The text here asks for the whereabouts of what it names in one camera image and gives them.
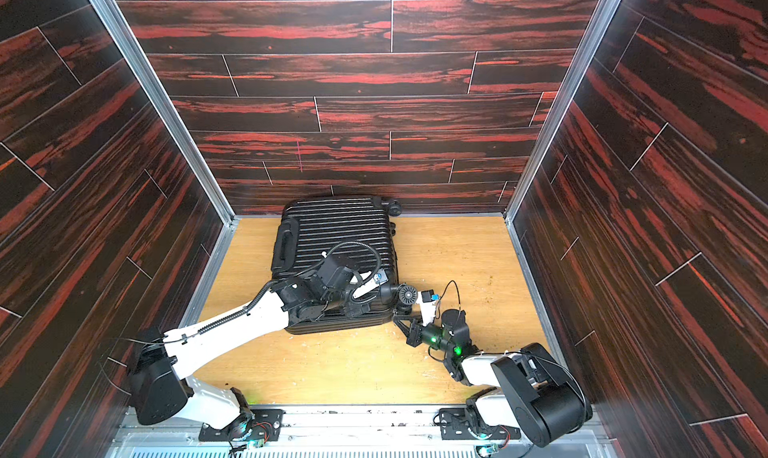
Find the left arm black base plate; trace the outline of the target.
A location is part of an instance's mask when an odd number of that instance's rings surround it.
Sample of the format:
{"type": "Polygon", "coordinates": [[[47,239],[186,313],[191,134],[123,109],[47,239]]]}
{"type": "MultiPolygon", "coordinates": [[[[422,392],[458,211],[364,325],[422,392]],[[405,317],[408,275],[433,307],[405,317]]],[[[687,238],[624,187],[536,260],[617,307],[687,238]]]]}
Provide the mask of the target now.
{"type": "Polygon", "coordinates": [[[282,428],[284,410],[277,408],[252,408],[249,414],[243,414],[232,424],[221,430],[204,423],[200,429],[200,442],[257,442],[264,444],[277,441],[282,428]]]}

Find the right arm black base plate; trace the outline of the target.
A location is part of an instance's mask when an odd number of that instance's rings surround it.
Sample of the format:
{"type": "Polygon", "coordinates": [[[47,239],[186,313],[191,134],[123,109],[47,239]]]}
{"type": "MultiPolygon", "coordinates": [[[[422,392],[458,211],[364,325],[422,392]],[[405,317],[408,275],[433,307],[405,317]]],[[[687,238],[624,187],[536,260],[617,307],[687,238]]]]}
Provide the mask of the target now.
{"type": "Polygon", "coordinates": [[[467,406],[440,408],[433,417],[433,424],[439,428],[443,441],[459,440],[519,440],[519,428],[503,425],[489,425],[474,408],[467,406]]]}

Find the right aluminium corner post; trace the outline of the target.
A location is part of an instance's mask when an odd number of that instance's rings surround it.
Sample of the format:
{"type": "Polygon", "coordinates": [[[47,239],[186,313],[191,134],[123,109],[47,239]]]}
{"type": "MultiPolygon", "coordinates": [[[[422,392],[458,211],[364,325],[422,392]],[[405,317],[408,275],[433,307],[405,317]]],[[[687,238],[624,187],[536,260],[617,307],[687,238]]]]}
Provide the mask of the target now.
{"type": "Polygon", "coordinates": [[[594,14],[585,30],[585,34],[573,56],[565,78],[553,100],[551,110],[540,130],[528,164],[522,173],[520,182],[514,191],[512,200],[506,209],[504,218],[507,228],[515,228],[514,218],[540,170],[544,158],[556,136],[558,128],[589,68],[622,0],[598,0],[594,14]]]}

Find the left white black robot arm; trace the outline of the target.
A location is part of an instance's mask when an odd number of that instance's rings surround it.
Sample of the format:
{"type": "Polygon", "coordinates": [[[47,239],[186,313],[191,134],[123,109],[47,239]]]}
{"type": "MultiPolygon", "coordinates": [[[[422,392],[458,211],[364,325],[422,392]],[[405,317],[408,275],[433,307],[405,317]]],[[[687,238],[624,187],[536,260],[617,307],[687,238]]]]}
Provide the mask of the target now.
{"type": "Polygon", "coordinates": [[[269,281],[238,308],[183,328],[147,331],[128,365],[129,403],[138,422],[149,426],[177,417],[245,435],[254,415],[244,395],[204,383],[195,372],[261,336],[346,304],[363,305],[364,295],[386,278],[379,269],[361,272],[343,256],[327,256],[303,272],[269,281]]]}

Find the aluminium corner post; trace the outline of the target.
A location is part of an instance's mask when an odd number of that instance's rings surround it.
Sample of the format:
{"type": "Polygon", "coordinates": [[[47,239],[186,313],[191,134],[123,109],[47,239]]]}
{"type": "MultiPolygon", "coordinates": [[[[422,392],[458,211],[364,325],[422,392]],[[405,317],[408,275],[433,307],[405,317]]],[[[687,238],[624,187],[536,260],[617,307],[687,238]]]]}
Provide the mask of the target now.
{"type": "Polygon", "coordinates": [[[540,130],[528,164],[522,173],[520,182],[514,191],[512,200],[506,209],[504,218],[507,228],[515,228],[514,218],[540,170],[544,158],[556,136],[558,128],[589,68],[622,0],[598,0],[594,14],[585,30],[585,34],[573,56],[565,78],[553,100],[551,110],[540,130]]]}
{"type": "Polygon", "coordinates": [[[226,227],[232,227],[235,212],[203,158],[190,131],[162,86],[150,60],[140,46],[116,0],[88,0],[116,44],[132,74],[149,98],[191,171],[226,227]]]}

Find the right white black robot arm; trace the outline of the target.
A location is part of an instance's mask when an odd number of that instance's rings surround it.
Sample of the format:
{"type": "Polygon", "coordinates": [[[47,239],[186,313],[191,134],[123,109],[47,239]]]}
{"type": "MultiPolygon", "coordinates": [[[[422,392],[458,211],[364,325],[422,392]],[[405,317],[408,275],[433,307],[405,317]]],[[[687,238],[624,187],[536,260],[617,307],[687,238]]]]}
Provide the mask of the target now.
{"type": "Polygon", "coordinates": [[[393,322],[412,347],[425,345],[454,381],[483,390],[458,408],[436,415],[445,440],[482,440],[478,454],[489,456],[495,442],[525,439],[543,448],[579,431],[593,417],[593,408],[570,371],[539,343],[504,353],[485,353],[470,337],[466,314],[449,309],[439,323],[412,314],[396,314],[393,322]]]}

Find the left aluminium corner post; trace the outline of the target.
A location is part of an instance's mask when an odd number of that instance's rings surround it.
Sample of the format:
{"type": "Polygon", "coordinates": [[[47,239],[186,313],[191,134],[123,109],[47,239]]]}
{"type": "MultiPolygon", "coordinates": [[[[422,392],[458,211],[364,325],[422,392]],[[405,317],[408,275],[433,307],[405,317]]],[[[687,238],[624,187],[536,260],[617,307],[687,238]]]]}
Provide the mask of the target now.
{"type": "Polygon", "coordinates": [[[232,227],[235,212],[203,158],[190,131],[162,86],[150,60],[140,46],[116,0],[88,0],[116,44],[132,74],[149,98],[191,171],[226,227],[232,227]]]}

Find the black hard-shell suitcase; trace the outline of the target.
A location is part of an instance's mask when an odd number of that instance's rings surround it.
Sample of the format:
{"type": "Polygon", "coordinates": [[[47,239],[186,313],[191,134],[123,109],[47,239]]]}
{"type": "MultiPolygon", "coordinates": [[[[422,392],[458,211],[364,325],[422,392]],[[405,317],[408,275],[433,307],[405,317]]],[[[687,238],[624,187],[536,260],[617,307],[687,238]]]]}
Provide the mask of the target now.
{"type": "Polygon", "coordinates": [[[389,281],[366,295],[327,310],[314,322],[287,326],[294,335],[372,327],[389,322],[401,307],[396,225],[402,214],[395,198],[335,196],[298,199],[284,208],[271,263],[272,278],[281,282],[316,266],[327,256],[347,256],[366,283],[383,269],[389,281]]]}

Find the aluminium front rail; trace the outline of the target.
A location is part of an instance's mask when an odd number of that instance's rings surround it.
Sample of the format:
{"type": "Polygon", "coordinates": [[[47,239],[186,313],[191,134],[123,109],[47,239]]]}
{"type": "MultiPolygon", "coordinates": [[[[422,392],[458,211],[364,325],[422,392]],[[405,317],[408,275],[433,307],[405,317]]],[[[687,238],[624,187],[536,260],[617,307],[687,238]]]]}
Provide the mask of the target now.
{"type": "Polygon", "coordinates": [[[489,456],[478,454],[482,440],[443,441],[433,417],[447,405],[266,405],[283,409],[277,441],[200,442],[203,424],[173,418],[141,426],[128,413],[109,446],[109,457],[616,457],[619,452],[601,423],[593,419],[579,431],[544,448],[525,439],[489,456]]]}

